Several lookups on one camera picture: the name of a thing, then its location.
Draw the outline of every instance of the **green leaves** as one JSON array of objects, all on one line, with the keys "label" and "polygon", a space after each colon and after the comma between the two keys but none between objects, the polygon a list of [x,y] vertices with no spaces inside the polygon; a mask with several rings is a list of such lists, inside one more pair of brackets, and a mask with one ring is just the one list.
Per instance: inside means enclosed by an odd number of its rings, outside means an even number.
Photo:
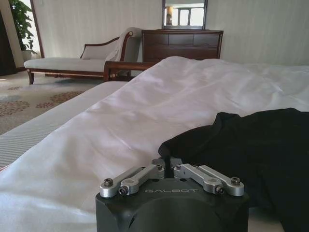
[{"label": "green leaves", "polygon": [[28,30],[28,28],[31,28],[30,21],[32,20],[27,16],[27,12],[32,10],[20,0],[9,0],[9,2],[21,50],[25,51],[28,48],[32,53],[36,54],[32,50],[33,34]]}]

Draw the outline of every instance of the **wooden dresser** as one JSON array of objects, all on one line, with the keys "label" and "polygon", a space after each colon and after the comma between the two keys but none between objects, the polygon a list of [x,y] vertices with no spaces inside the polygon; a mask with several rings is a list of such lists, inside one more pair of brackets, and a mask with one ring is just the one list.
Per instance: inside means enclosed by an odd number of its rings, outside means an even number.
[{"label": "wooden dresser", "polygon": [[143,62],[171,56],[190,59],[220,58],[221,30],[143,30]]}]

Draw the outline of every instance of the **mirror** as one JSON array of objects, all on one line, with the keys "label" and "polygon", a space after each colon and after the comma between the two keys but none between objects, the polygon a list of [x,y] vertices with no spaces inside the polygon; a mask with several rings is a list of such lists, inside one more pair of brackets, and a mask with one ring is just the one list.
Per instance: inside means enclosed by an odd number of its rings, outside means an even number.
[{"label": "mirror", "polygon": [[163,0],[162,29],[205,29],[207,0]]}]

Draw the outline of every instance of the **wrinkled fabric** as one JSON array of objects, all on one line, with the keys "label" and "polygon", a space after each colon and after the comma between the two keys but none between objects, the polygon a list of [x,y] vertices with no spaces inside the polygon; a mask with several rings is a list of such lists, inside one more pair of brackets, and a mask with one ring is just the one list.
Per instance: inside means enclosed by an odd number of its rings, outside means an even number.
[{"label": "wrinkled fabric", "polygon": [[251,207],[274,210],[285,232],[305,232],[309,200],[296,189],[309,189],[308,131],[309,112],[293,108],[245,117],[219,113],[213,125],[165,141],[159,154],[239,177]]},{"label": "wrinkled fabric", "polygon": [[218,112],[308,111],[308,83],[307,66],[165,59],[0,172],[1,231],[95,232],[104,178],[149,165],[164,141],[212,124]]}]

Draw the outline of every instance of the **logo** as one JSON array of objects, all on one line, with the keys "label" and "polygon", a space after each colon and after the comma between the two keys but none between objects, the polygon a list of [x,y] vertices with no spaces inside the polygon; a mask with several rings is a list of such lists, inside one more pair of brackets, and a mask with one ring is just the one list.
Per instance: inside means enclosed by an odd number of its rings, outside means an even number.
[{"label": "logo", "polygon": [[198,189],[171,189],[171,190],[166,190],[166,189],[147,189],[145,190],[146,193],[187,193],[187,192],[197,192]]}]

